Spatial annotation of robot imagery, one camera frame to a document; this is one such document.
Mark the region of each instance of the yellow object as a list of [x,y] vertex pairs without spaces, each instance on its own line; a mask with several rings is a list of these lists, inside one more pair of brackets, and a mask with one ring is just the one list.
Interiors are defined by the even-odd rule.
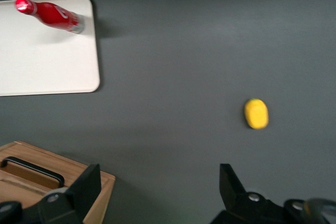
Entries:
[[268,124],[268,110],[260,99],[251,99],[245,104],[245,118],[248,125],[254,129],[265,128]]

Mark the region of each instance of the white tray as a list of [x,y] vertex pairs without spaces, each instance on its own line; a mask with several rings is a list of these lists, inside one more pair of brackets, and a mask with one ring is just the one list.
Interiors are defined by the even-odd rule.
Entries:
[[99,86],[90,0],[51,2],[85,19],[80,34],[55,29],[0,2],[0,96],[93,92]]

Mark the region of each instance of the gray table surface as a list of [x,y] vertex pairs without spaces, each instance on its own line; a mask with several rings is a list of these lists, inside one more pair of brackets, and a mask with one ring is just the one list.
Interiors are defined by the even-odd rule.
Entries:
[[[220,163],[280,205],[336,199],[335,0],[92,2],[100,88],[0,97],[1,145],[116,175],[104,223],[210,223]],[[250,98],[264,130],[246,125]]]

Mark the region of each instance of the wooden tray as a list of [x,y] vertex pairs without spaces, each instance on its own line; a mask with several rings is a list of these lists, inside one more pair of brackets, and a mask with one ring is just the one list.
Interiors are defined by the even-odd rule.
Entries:
[[[61,174],[65,179],[65,187],[69,187],[87,167],[24,142],[0,147],[0,161],[8,156],[15,156]],[[102,223],[113,190],[115,177],[105,172],[100,174],[102,189],[84,219],[85,224]],[[39,202],[47,192],[57,186],[54,179],[13,163],[0,168],[0,202],[20,201],[23,208],[26,208]]]

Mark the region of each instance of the metal handle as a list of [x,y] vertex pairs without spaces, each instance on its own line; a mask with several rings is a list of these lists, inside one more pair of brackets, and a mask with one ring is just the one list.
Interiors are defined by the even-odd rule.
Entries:
[[4,159],[2,160],[2,162],[1,162],[0,167],[1,167],[1,168],[2,168],[2,167],[5,167],[5,166],[7,165],[8,162],[13,162],[14,164],[21,165],[21,166],[23,166],[23,167],[25,167],[25,168],[34,170],[34,171],[36,171],[36,172],[38,172],[38,173],[42,173],[42,174],[44,174],[44,175],[46,175],[46,176],[49,176],[49,177],[51,177],[51,178],[54,178],[54,179],[56,179],[56,180],[58,181],[58,183],[59,183],[58,187],[63,187],[63,186],[64,186],[64,177],[63,177],[62,175],[58,174],[58,173],[52,172],[52,171],[47,170],[47,169],[45,169],[45,168],[43,168],[43,167],[40,167],[40,166],[38,166],[38,165],[34,165],[34,164],[29,163],[29,162],[27,162],[27,161],[24,161],[24,160],[22,160],[22,159],[20,159],[20,158],[12,157],[12,156],[4,158]]

